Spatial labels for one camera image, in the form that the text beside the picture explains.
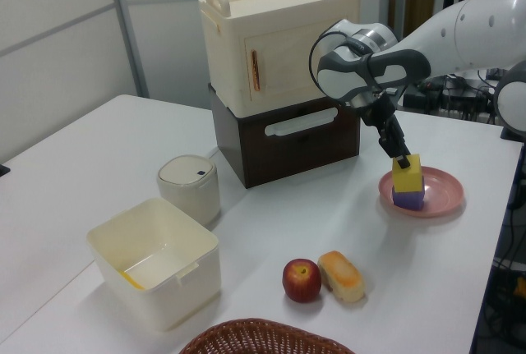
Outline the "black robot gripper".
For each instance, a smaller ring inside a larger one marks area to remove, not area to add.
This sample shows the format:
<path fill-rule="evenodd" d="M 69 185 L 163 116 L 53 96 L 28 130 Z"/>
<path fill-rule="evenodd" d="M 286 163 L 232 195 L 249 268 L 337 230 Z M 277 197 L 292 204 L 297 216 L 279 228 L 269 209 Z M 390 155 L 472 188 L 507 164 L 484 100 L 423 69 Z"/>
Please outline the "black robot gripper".
<path fill-rule="evenodd" d="M 380 135 L 379 144 L 382 149 L 401 168 L 409 168 L 410 152 L 405 144 L 404 132 L 395 116 L 396 107 L 386 93 L 373 98 L 366 106 L 356 109 L 358 116 L 366 126 L 375 127 Z"/>

